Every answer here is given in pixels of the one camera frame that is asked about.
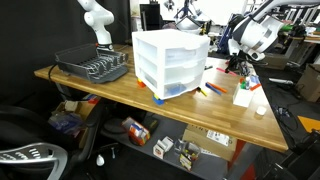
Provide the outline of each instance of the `marker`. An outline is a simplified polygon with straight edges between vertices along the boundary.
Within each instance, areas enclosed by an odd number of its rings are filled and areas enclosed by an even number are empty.
[[[209,83],[206,83],[207,88],[211,89],[212,91],[216,92],[217,94],[221,95],[221,92],[219,90],[217,90],[216,88],[214,88],[213,86],[211,86]]]
[[[255,89],[257,89],[257,88],[260,87],[260,86],[261,86],[261,84],[257,84],[257,85],[255,85],[255,86],[251,87],[250,90],[251,90],[251,91],[254,91]]]
[[[207,82],[207,83],[210,84],[212,87],[218,89],[218,90],[221,91],[221,92],[224,92],[224,93],[227,93],[227,92],[228,92],[226,89],[224,89],[224,88],[222,88],[222,87],[220,87],[220,86],[217,86],[217,85],[212,84],[212,83],[209,83],[209,82]]]
[[[224,70],[224,69],[222,69],[222,68],[216,68],[218,71],[221,71],[221,72],[226,72],[226,70]],[[231,74],[231,75],[233,75],[233,76],[237,76],[237,74],[236,73],[234,73],[234,72],[232,72],[232,71],[229,71],[228,72],[228,74]]]
[[[197,87],[197,91],[201,92],[204,96],[207,96],[207,93],[202,90],[200,87]]]
[[[204,70],[208,70],[208,69],[211,69],[211,68],[213,68],[213,66],[205,66]]]

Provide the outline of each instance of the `paper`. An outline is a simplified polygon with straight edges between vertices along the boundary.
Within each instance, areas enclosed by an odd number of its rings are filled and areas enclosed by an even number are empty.
[[[212,139],[222,145],[228,146],[229,145],[229,136],[208,130],[207,138]]]
[[[298,118],[307,132],[311,133],[312,129],[320,129],[320,120],[306,118],[303,116],[298,116]]]

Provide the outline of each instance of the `metal frame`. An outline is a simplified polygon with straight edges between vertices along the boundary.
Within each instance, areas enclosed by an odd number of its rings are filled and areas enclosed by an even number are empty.
[[[48,180],[57,180],[68,161],[63,148],[49,143],[33,143],[23,147],[0,151],[0,164],[36,164],[53,162]]]

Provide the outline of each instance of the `monitor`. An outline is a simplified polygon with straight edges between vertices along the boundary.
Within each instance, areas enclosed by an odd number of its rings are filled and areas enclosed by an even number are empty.
[[[140,4],[140,17],[144,31],[162,28],[159,4]]]

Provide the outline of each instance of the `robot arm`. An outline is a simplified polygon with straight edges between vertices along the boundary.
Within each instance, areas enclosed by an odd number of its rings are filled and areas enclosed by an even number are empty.
[[[201,12],[200,8],[198,8],[197,0],[191,0],[190,4],[192,5],[192,7],[193,7],[194,11],[196,12],[197,16],[200,16],[200,14],[202,12]]]
[[[316,5],[320,0],[268,0],[265,1],[252,15],[247,16],[234,29],[232,39],[228,41],[230,55],[237,55],[240,50],[253,60],[261,60],[269,47],[277,43],[277,34],[283,23],[265,15],[281,5]]]
[[[95,0],[78,0],[78,2],[87,11],[84,20],[96,33],[99,48],[113,51],[110,33],[104,27],[113,23],[113,14]]]

